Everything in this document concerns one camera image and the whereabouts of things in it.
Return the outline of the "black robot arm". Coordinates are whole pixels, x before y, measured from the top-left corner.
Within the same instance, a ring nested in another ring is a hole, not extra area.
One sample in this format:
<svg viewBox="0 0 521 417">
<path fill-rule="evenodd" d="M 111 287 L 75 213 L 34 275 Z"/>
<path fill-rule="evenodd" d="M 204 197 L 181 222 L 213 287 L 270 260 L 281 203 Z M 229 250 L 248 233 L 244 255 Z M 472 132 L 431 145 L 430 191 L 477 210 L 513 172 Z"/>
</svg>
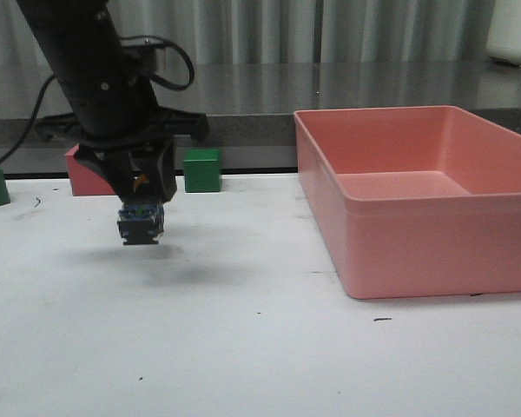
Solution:
<svg viewBox="0 0 521 417">
<path fill-rule="evenodd" d="M 70 126 L 75 159 L 105 180 L 120 199 L 165 203 L 173 198 L 175 136 L 203 140 L 201 113 L 164 108 L 162 80 L 122 47 L 104 1 L 18 4 L 72 112 L 45 120 L 50 132 Z"/>
</svg>

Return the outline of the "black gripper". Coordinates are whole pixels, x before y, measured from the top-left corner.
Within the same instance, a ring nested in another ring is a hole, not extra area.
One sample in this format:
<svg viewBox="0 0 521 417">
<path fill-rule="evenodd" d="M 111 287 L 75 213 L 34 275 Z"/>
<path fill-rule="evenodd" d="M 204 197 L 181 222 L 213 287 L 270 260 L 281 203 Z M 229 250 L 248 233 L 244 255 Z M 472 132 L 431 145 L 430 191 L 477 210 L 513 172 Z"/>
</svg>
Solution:
<svg viewBox="0 0 521 417">
<path fill-rule="evenodd" d="M 175 138 L 204 140 L 207 117 L 160 106 L 146 77 L 61 79 L 59 84 L 72 111 L 44 117 L 37 132 L 78 142 L 76 161 L 107 182 L 121 200 L 134 192 L 170 202 L 177 190 Z M 129 156 L 141 171 L 135 181 Z"/>
</svg>

